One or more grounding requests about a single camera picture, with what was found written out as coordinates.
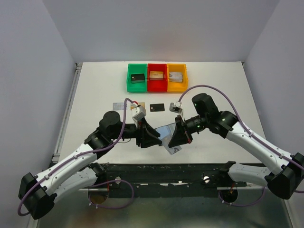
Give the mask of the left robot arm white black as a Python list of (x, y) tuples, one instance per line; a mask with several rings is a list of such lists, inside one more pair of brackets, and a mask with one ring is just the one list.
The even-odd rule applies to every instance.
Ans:
[(40, 219), (48, 214), (55, 203), (68, 192), (96, 183), (102, 167), (96, 161), (114, 146), (114, 139), (135, 139), (137, 146), (148, 148), (160, 145), (160, 134), (142, 118), (137, 123), (125, 123), (116, 111), (104, 114), (99, 126), (73, 153), (62, 161), (36, 175), (25, 174), (18, 197), (26, 214)]

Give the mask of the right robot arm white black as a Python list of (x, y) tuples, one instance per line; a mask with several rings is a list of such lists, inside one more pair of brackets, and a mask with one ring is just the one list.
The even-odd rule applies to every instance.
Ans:
[(175, 147), (191, 143), (193, 133), (209, 129), (256, 157), (263, 168), (228, 162), (223, 172), (234, 182), (248, 182), (267, 187), (281, 199), (291, 198), (304, 179), (304, 156), (291, 154), (273, 145), (250, 130), (235, 114), (219, 111), (212, 97), (201, 93), (192, 98), (197, 116), (183, 120), (175, 118), (175, 130), (168, 146)]

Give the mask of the gold credit card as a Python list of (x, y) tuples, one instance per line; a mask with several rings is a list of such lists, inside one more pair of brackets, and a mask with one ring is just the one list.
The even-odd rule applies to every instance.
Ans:
[(142, 106), (143, 108), (145, 108), (145, 102), (132, 103), (130, 106), (130, 110), (136, 108), (137, 106)]

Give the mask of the silver credit card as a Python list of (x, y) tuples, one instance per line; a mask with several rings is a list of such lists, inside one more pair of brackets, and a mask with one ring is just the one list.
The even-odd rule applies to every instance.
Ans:
[(179, 152), (182, 148), (180, 146), (169, 147), (169, 142), (171, 141), (171, 136), (167, 135), (162, 139), (162, 145), (167, 150), (170, 155), (174, 155)]
[(113, 103), (113, 111), (123, 111), (124, 110), (124, 102)]

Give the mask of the black VIP credit card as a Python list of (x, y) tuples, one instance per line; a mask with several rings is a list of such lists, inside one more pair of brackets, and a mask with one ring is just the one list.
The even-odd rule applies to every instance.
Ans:
[(161, 104), (150, 104), (150, 112), (164, 112), (164, 103)]

